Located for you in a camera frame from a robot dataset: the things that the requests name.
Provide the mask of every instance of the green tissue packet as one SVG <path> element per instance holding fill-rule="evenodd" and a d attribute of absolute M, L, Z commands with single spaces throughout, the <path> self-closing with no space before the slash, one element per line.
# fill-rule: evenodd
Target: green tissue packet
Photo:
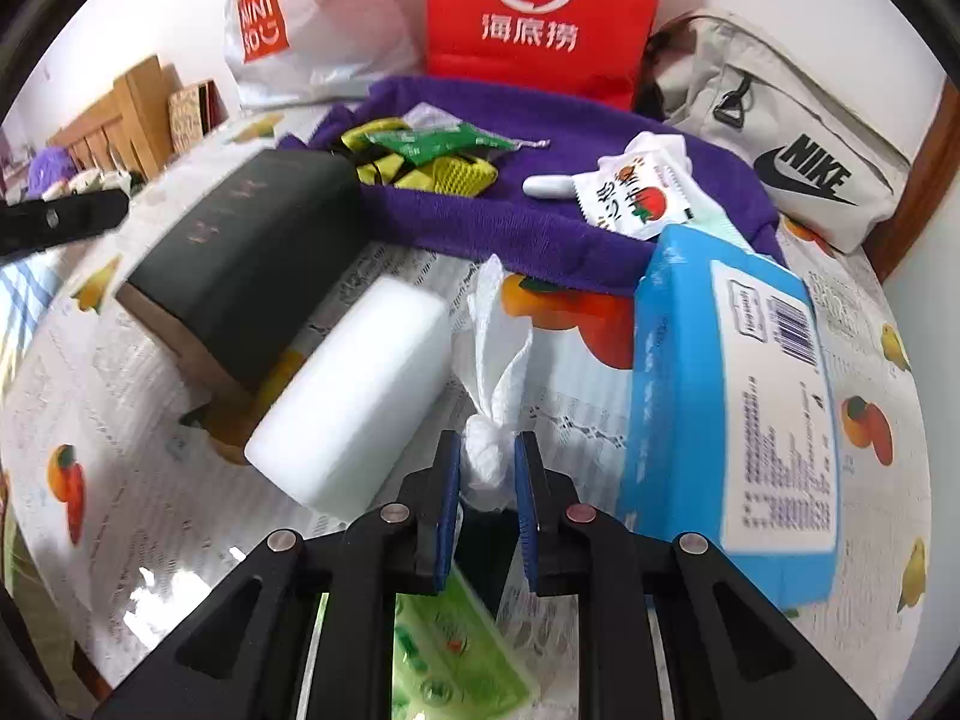
<path fill-rule="evenodd" d="M 386 132 L 370 132 L 364 137 L 371 143 L 399 154 L 417 167 L 445 156 L 461 151 L 474 153 L 477 149 L 493 151 L 516 151 L 521 143 L 483 132 L 472 124 L 459 122 L 449 127 L 434 129 L 394 129 Z"/>
<path fill-rule="evenodd" d="M 323 594 L 317 631 L 326 600 Z M 538 697 L 536 682 L 456 566 L 439 595 L 397 595 L 391 720 L 494 720 Z"/>

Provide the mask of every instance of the purple plush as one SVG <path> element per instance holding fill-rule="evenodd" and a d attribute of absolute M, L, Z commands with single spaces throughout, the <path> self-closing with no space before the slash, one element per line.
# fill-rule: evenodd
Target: purple plush
<path fill-rule="evenodd" d="M 499 84 L 430 76 L 394 77 L 373 85 L 352 112 L 333 107 L 304 146 L 292 136 L 281 148 L 329 148 L 347 129 L 402 116 L 417 103 L 443 108 L 466 122 L 549 148 L 522 148 L 496 161 L 496 183 L 475 199 L 429 191 L 365 187 L 378 239 L 485 260 L 497 254 L 511 271 L 580 290 L 632 295 L 656 242 L 637 241 L 587 224 L 573 200 L 525 196 L 530 175 L 596 170 L 597 159 L 623 152 L 643 130 L 676 132 L 651 119 L 589 100 Z M 685 135 L 697 183 L 727 211 L 755 250 L 781 264 L 778 214 L 749 165 L 731 151 Z"/>
<path fill-rule="evenodd" d="M 30 161 L 27 174 L 27 196 L 40 197 L 61 178 L 70 179 L 77 174 L 77 168 L 65 148 L 48 146 L 42 148 Z"/>

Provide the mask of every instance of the white sponge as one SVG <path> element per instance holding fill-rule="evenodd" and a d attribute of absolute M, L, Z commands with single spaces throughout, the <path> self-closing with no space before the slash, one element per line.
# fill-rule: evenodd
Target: white sponge
<path fill-rule="evenodd" d="M 381 277 L 267 412 L 247 460 L 296 502 L 351 522 L 366 512 L 449 372 L 446 304 Z"/>

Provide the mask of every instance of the silver screw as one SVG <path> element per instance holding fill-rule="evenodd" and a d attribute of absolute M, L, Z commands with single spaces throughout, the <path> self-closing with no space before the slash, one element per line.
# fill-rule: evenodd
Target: silver screw
<path fill-rule="evenodd" d="M 380 519 L 384 522 L 404 522 L 409 516 L 410 509 L 407 509 L 402 503 L 388 503 L 380 510 Z"/>
<path fill-rule="evenodd" d="M 296 533 L 293 531 L 273 531 L 267 536 L 267 546 L 274 552 L 286 552 L 296 544 Z"/>
<path fill-rule="evenodd" d="M 703 555 L 709 542 L 699 533 L 684 533 L 680 536 L 680 549 L 688 555 Z"/>
<path fill-rule="evenodd" d="M 587 522 L 593 522 L 597 519 L 597 509 L 594 509 L 589 503 L 575 503 L 566 507 L 566 518 L 570 522 L 579 522 L 586 525 Z"/>

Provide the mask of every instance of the fruit pattern tablecloth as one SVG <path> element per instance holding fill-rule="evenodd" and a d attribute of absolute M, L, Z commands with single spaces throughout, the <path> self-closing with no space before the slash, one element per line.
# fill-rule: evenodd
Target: fruit pattern tablecloth
<path fill-rule="evenodd" d="M 126 676 L 272 529 L 315 536 L 344 527 L 235 464 L 185 420 L 206 394 L 184 381 L 112 297 L 163 232 L 258 148 L 201 145 L 142 191 L 128 222 L 90 248 L 53 299 L 0 413 L 0 458 L 26 541 L 109 683 Z M 779 237 L 813 297 L 842 466 L 832 598 L 787 613 L 884 717 L 913 646 L 929 560 L 919 401 L 862 254 L 844 257 L 796 225 L 784 225 Z M 458 326 L 476 269 L 371 245 L 288 349 L 285 376 L 379 274 L 443 295 Z M 626 451 L 632 301 L 558 292 L 521 275 L 507 280 L 501 299 L 505 311 L 530 316 L 536 328 L 520 426 L 536 432 L 546 464 L 570 474 L 582 499 L 611 512 Z M 461 428 L 471 413 L 451 381 L 377 499 L 391 498 L 405 473 L 429 464 L 439 431 Z M 515 570 L 498 625 L 541 683 L 539 704 L 524 715 L 575 717 L 575 603 L 531 597 Z"/>

